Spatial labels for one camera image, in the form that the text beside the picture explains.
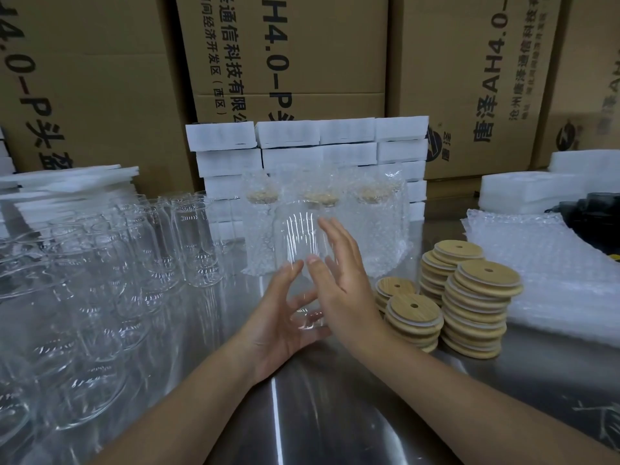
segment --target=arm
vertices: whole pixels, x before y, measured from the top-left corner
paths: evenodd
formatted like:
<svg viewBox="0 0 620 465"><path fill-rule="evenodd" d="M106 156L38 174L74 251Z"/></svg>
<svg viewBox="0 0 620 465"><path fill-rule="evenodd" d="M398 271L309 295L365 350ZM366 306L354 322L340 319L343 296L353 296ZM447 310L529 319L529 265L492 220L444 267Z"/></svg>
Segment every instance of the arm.
<svg viewBox="0 0 620 465"><path fill-rule="evenodd" d="M393 336L375 308L357 243L336 220L320 219L319 225L338 264L310 257L308 269L330 328L465 465L620 462L617 454L579 431Z"/></svg>
<svg viewBox="0 0 620 465"><path fill-rule="evenodd" d="M91 465L202 464L246 393L304 346L329 335L328 328L300 330L293 312L316 292L286 300L303 262L274 274L243 328L200 364L166 398L106 446Z"/></svg>

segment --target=person's right hand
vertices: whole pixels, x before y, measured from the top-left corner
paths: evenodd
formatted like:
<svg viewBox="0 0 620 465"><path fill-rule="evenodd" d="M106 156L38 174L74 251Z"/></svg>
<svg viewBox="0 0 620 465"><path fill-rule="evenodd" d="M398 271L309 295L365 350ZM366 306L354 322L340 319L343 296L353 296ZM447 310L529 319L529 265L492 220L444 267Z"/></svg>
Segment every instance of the person's right hand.
<svg viewBox="0 0 620 465"><path fill-rule="evenodd" d="M370 334L386 331L357 242L348 231L332 218L319 218L334 249L336 261L318 256L307 258L307 269L316 285L321 309L334 335L349 350Z"/></svg>

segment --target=stainless steel tabletop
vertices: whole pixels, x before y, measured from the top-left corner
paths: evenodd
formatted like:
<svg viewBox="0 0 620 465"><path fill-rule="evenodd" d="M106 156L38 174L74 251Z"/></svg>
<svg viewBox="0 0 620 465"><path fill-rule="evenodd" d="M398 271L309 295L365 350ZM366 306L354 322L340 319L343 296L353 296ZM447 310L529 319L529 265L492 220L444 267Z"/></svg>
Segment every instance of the stainless steel tabletop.
<svg viewBox="0 0 620 465"><path fill-rule="evenodd" d="M473 200L428 202L421 241L394 274L415 278L422 251L464 239L459 218ZM185 288L197 304L179 366L190 372L239 327L268 276L236 275L210 289ZM478 361L446 346L433 353L453 368L569 424L620 451L620 350L509 325L499 358ZM335 338L307 347L252 389L207 463L446 464L460 461L425 422Z"/></svg>

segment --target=stack of bubble wrap bags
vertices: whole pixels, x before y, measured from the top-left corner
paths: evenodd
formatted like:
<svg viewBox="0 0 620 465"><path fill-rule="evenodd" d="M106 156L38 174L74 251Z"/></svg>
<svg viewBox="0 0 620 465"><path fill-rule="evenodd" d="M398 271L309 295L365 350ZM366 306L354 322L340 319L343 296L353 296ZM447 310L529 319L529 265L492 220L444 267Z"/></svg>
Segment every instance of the stack of bubble wrap bags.
<svg viewBox="0 0 620 465"><path fill-rule="evenodd" d="M512 322L620 346L620 264L582 241L560 214L469 210L467 238L521 274Z"/></svg>
<svg viewBox="0 0 620 465"><path fill-rule="evenodd" d="M376 167L324 164L270 174L245 173L241 196L247 250L244 273L260 276L276 269L276 210L294 202L317 215L336 217L357 240L368 275L387 273L409 250L407 185L401 175L386 175Z"/></svg>

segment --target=black object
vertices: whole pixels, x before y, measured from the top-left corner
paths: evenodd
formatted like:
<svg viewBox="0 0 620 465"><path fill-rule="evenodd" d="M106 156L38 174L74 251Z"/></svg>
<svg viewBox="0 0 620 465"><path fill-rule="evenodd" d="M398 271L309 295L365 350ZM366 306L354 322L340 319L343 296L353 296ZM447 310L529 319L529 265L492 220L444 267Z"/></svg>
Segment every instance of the black object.
<svg viewBox="0 0 620 465"><path fill-rule="evenodd" d="M559 212L582 240L608 255L620 255L620 194L593 192L577 202L560 202Z"/></svg>

